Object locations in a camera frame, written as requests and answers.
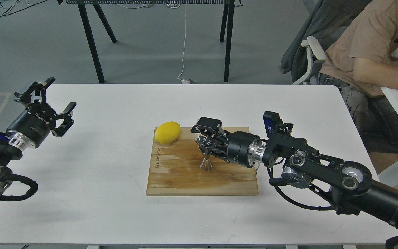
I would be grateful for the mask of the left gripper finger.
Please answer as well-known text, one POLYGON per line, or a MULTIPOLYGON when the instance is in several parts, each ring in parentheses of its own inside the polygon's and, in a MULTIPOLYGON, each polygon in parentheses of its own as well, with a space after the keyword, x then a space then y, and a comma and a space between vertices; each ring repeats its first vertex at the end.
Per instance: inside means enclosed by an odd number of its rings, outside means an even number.
POLYGON ((50 77, 42 82, 33 82, 25 88, 21 93, 14 93, 14 101, 25 106, 22 114, 27 114, 29 108, 38 109, 39 113, 56 114, 56 111, 46 103, 46 89, 55 81, 50 77))
POLYGON ((62 113, 54 115, 53 120, 62 119, 63 121, 59 127, 56 128, 53 126, 53 129, 51 129, 53 136, 63 137, 63 135, 74 124, 74 120, 72 119, 72 111, 75 107, 76 107, 76 102, 70 102, 62 113))

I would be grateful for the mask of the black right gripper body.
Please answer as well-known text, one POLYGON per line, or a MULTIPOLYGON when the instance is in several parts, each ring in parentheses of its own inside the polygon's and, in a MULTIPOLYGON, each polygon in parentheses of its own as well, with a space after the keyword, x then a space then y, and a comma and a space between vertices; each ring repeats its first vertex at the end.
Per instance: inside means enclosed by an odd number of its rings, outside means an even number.
POLYGON ((250 133, 226 133, 228 138, 228 158, 231 163, 252 168, 258 166, 255 151, 261 145, 260 137, 250 133))

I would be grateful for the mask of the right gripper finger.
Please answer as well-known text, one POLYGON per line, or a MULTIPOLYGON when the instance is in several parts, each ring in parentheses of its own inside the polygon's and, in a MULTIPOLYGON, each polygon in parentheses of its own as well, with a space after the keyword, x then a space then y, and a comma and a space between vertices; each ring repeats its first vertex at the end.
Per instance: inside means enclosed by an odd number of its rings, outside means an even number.
POLYGON ((210 156, 214 156, 227 163, 230 163, 228 158, 228 144, 199 145, 199 150, 204 154, 206 159, 209 159, 210 156))
POLYGON ((227 142, 226 132, 222 129, 222 122, 213 118, 201 117, 191 128, 195 134, 195 142, 227 142))

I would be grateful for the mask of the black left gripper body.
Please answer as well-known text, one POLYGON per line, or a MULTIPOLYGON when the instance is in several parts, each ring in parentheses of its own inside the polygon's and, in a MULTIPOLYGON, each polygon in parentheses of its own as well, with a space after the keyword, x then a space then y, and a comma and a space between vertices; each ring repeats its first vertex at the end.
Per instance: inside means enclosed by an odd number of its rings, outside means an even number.
POLYGON ((9 144, 18 148, 38 148, 55 128, 56 112, 25 110, 7 128, 9 144))

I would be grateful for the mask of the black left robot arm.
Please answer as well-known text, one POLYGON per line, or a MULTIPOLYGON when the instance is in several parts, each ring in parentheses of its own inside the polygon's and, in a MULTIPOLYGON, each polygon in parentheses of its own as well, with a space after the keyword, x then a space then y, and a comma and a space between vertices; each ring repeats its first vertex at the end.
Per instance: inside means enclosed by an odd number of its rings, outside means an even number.
POLYGON ((14 174, 8 168, 12 160, 20 160, 26 148, 38 148, 49 134, 62 137, 73 125, 71 102, 58 114, 46 102, 46 90, 55 81, 50 77, 42 82, 33 82, 23 92, 14 93, 14 101, 25 106, 16 120, 0 132, 0 200, 22 201, 32 197, 38 184, 32 179, 14 174))

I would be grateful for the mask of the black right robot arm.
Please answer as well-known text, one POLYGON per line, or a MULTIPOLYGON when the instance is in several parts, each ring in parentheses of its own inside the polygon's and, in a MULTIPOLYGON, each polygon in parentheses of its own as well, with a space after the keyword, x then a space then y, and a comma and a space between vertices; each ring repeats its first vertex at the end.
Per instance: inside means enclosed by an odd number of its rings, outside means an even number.
MULTIPOLYGON (((314 211, 359 215, 361 211, 398 229, 398 190, 373 180, 363 164, 319 153, 303 138, 292 137, 292 123, 283 123, 276 112, 263 115, 267 140, 259 136, 222 128, 218 119, 201 117, 191 128, 204 159, 215 156, 246 168, 263 164, 269 184, 288 202, 314 211), (308 188, 330 205, 309 206, 292 200, 280 186, 308 188)), ((387 239, 385 247, 398 245, 398 236, 387 239)))

